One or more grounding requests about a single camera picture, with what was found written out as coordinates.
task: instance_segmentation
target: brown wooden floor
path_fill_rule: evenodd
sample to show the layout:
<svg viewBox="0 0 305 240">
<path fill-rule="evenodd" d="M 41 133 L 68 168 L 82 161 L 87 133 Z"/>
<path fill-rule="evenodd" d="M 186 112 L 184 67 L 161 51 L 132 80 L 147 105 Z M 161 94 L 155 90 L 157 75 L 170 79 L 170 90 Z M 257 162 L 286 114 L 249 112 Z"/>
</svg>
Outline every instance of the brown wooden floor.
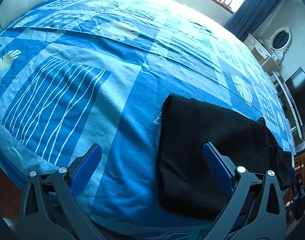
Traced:
<svg viewBox="0 0 305 240">
<path fill-rule="evenodd" d="M 0 168 L 0 214 L 4 218 L 18 219 L 22 191 Z"/>
</svg>

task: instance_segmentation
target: mirror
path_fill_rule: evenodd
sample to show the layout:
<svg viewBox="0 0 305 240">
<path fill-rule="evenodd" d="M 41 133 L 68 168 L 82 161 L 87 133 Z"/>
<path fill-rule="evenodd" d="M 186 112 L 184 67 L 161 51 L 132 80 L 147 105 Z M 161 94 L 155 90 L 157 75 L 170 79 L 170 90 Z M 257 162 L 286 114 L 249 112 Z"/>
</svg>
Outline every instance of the mirror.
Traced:
<svg viewBox="0 0 305 240">
<path fill-rule="evenodd" d="M 273 40 L 273 48 L 281 49 L 287 44 L 289 40 L 289 34 L 286 31 L 279 32 Z"/>
<path fill-rule="evenodd" d="M 283 27 L 274 32 L 267 40 L 266 45 L 274 52 L 274 54 L 282 60 L 284 53 L 288 50 L 291 43 L 291 30 L 289 27 Z"/>
</svg>

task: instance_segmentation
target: blue bedsheet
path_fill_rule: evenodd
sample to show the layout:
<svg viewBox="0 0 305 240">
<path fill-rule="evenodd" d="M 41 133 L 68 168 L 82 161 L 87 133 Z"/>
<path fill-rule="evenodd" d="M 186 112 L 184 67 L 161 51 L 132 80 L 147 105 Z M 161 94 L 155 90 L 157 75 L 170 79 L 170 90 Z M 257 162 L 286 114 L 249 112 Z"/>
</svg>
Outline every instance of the blue bedsheet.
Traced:
<svg viewBox="0 0 305 240">
<path fill-rule="evenodd" d="M 209 221 L 157 202 L 170 93 L 263 116 L 292 151 L 268 77 L 212 20 L 171 0 L 49 0 L 0 34 L 0 166 L 23 188 L 31 170 L 54 172 L 99 143 L 102 160 L 77 196 L 93 221 L 138 238 L 197 239 Z"/>
</svg>

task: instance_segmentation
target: television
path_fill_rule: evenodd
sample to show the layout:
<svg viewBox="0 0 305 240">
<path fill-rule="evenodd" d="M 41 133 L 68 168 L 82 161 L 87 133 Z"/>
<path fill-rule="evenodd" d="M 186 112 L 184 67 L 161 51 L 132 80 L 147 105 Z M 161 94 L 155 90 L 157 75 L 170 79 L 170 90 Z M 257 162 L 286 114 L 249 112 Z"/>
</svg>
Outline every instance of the television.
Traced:
<svg viewBox="0 0 305 240">
<path fill-rule="evenodd" d="M 297 107 L 302 125 L 305 124 L 305 72 L 300 67 L 285 82 Z"/>
</svg>

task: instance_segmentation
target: oval mirror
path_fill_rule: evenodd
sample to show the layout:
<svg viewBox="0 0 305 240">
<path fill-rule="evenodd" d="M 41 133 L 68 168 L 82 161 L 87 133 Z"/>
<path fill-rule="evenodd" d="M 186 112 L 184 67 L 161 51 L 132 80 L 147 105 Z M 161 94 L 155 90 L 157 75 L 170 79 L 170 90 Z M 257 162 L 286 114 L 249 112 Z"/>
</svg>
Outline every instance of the oval mirror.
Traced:
<svg viewBox="0 0 305 240">
<path fill-rule="evenodd" d="M 273 49 L 281 49 L 284 47 L 289 40 L 289 33 L 286 31 L 281 31 L 277 33 L 273 40 Z"/>
</svg>

